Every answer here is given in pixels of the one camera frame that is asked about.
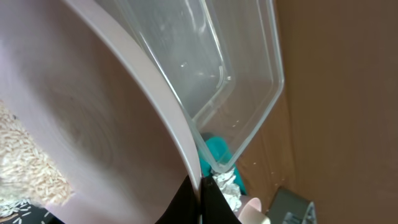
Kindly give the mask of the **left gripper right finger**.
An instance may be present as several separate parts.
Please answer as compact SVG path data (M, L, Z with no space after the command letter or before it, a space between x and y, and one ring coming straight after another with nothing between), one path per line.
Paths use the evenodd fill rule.
M201 180L202 224L241 224L212 177Z

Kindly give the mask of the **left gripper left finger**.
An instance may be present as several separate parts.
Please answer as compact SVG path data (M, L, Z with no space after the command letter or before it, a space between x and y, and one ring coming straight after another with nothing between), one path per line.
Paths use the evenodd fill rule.
M155 224L198 224L199 208L189 176L186 176L164 214Z

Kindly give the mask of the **white tissue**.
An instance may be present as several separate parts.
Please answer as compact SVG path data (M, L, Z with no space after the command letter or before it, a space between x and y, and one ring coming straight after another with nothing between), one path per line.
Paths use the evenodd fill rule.
M232 168L224 173L214 172L212 178L219 187L230 209L233 212L237 212L241 208L242 202L240 200L240 187L234 182L237 178L237 175L235 174L235 168Z

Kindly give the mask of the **rice and food scraps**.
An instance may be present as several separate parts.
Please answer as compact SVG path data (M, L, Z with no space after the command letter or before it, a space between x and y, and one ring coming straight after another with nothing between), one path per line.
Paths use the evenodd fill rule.
M1 205L63 205L73 189L16 116L1 103Z

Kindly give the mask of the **large pink plate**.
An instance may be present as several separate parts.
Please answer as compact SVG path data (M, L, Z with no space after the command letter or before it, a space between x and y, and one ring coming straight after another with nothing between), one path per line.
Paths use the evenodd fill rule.
M74 193L64 223L155 223L187 169L137 82L63 1L1 2L1 100Z

